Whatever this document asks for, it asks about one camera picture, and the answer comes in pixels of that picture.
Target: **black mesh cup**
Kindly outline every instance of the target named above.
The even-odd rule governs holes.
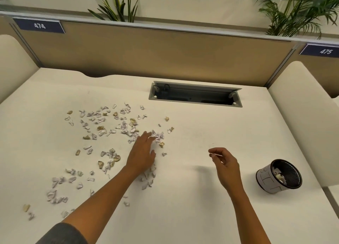
[[[281,171],[280,174],[284,176],[286,183],[277,178],[273,171],[274,168],[278,168]],[[271,164],[258,170],[256,178],[260,187],[269,193],[297,189],[302,185],[302,178],[298,169],[290,162],[282,159],[273,160]]]

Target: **blue number plate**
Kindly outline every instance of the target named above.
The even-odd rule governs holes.
[[[43,20],[35,18],[19,18],[14,17],[13,20],[21,30],[39,31],[39,32],[56,32],[64,34],[60,21],[57,20]]]
[[[300,55],[339,58],[339,47],[319,44],[306,44]]]

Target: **gray sleeve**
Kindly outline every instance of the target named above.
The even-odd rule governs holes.
[[[36,244],[88,244],[83,235],[68,223],[54,225]]]

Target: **person's right hand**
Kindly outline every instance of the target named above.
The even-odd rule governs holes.
[[[144,131],[138,136],[127,158],[126,167],[132,169],[136,176],[145,172],[154,163],[156,154],[154,150],[150,152],[150,146],[155,137],[150,137],[151,135],[151,132]]]
[[[217,168],[219,181],[228,194],[232,197],[242,193],[244,188],[237,159],[225,148],[210,148],[209,153]]]

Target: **palm plant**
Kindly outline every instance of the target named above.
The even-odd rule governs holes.
[[[314,22],[324,16],[327,23],[337,25],[339,0],[288,0],[284,11],[272,0],[262,0],[259,9],[271,20],[266,34],[292,37],[300,32],[318,33],[321,38],[321,24]]]
[[[133,23],[134,18],[135,18],[135,14],[137,13],[137,9],[138,9],[138,6],[136,6],[138,0],[134,4],[134,7],[133,7],[132,10],[130,9],[131,1],[132,0],[127,0],[128,22]],[[108,17],[109,20],[125,22],[125,17],[124,17],[125,2],[124,2],[124,0],[122,0],[121,3],[120,3],[119,0],[113,0],[113,3],[115,5],[115,8],[116,8],[118,14],[115,14],[114,10],[111,8],[111,6],[108,3],[108,0],[102,0],[102,2],[103,2],[103,6],[99,5],[100,8],[98,8],[98,10],[102,14],[105,14]],[[94,15],[95,17],[97,17],[101,20],[105,20],[102,16],[95,13],[94,11],[92,11],[92,10],[88,10],[88,11],[91,12],[91,14]]]

